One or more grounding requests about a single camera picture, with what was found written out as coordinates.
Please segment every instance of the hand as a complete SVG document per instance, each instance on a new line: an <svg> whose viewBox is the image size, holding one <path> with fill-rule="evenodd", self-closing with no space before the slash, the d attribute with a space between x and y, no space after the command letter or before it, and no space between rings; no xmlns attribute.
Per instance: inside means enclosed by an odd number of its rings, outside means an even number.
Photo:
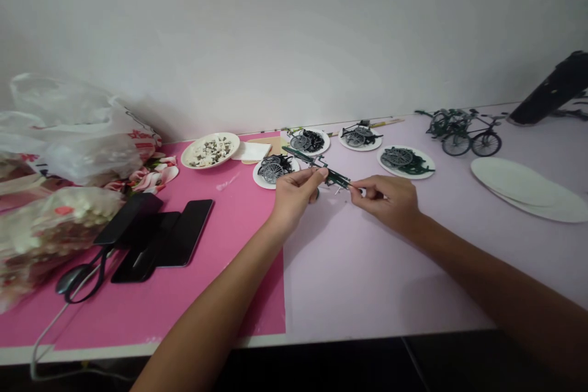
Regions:
<svg viewBox="0 0 588 392"><path fill-rule="evenodd" d="M316 202L318 186L328 174L324 167L312 167L281 176L276 182L276 201L270 219L289 233L294 231L308 204Z"/></svg>
<svg viewBox="0 0 588 392"><path fill-rule="evenodd" d="M366 189L362 196L359 188ZM394 231L406 235L423 217L418 209L417 190L406 178L372 176L349 186L351 201Z"/></svg>

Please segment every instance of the bowl of small parts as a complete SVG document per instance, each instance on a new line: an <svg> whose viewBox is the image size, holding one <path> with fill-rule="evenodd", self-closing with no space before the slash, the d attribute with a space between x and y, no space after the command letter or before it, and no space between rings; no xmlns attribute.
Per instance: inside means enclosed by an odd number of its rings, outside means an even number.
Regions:
<svg viewBox="0 0 588 392"><path fill-rule="evenodd" d="M239 148L241 140L226 132L207 135L195 140L182 153L182 164L194 170L216 167L229 160Z"/></svg>

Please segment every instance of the small white bowl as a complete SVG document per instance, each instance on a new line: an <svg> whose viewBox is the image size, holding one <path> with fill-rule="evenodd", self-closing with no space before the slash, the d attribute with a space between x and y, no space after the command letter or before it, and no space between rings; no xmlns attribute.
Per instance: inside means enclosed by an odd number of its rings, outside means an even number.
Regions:
<svg viewBox="0 0 588 392"><path fill-rule="evenodd" d="M216 164L206 165L204 167L191 166L190 162L193 162L195 160L194 149L201 147L201 145L206 142L216 141L217 137L220 139L226 138L228 141L231 141L231 150L229 151L228 155L226 155L223 159L221 159ZM241 144L241 140L239 139L239 137L235 134L230 134L228 132L221 132L221 133L206 135L205 137L202 137L200 139L195 140L192 144L190 144L188 147L186 147L186 149L182 153L181 161L182 161L182 164L184 165L184 167L191 168L193 170L206 170L207 168L213 168L213 167L216 167L216 166L222 164L223 162L228 161L231 158L231 156L234 155L235 152L237 151L237 149L239 148L239 144Z"/></svg>
<svg viewBox="0 0 588 392"><path fill-rule="evenodd" d="M384 163L382 162L382 155L384 154L384 152L385 152L386 149L391 149L392 147L395 147L395 148L407 148L409 150L412 150L416 155L418 155L418 156L420 156L421 158L424 159L423 167L429 167L429 168L433 169L433 171L429 171L427 173L423 173L422 175L409 175L408 173L404 173L404 172L402 172L400 170L397 170L396 168L386 167L384 165ZM400 176L401 178L407 178L407 179L425 179L425 178L428 178L428 177L432 176L433 173L435 173L434 170L436 170L435 163L433 162L433 160L431 159L431 157L429 155L427 155L426 153L423 153L420 150L417 150L417 149L415 149L413 147L398 146L398 145L385 146L385 147L382 147L381 149L378 150L377 159L378 159L378 164L380 164L384 170L386 170L388 173L392 173L393 175Z"/></svg>

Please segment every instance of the light purple table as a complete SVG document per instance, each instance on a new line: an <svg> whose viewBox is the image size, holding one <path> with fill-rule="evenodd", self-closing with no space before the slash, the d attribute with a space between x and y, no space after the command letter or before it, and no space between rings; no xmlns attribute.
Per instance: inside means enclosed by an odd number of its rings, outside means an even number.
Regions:
<svg viewBox="0 0 588 392"><path fill-rule="evenodd" d="M512 111L516 105L483 108ZM470 171L477 156L450 157L425 134L430 119L378 127L382 145L412 146L435 161L435 174L414 181L421 210L490 254L588 308L588 223L563 224L527 214L486 190ZM327 132L349 124L318 126ZM524 164L584 199L588 124L549 118L535 127L497 128L496 155ZM356 152L331 138L324 154L352 179L387 172L377 150ZM334 341L493 327L436 264L354 207L346 191L323 191L284 249L287 342Z"/></svg>

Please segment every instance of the wooden stick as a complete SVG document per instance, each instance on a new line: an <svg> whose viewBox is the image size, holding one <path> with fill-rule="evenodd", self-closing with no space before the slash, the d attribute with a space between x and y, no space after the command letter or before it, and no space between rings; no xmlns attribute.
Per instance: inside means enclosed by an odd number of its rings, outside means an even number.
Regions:
<svg viewBox="0 0 588 392"><path fill-rule="evenodd" d="M370 124L370 128L373 129L374 127L382 127L382 126L387 126L389 124L396 124L396 123L401 123L403 122L404 119L402 118L396 118L396 119L392 119L391 121L382 121L382 122L377 122L375 124ZM327 133L327 136L329 136L330 138L333 136L338 136L339 132L331 132L331 133Z"/></svg>

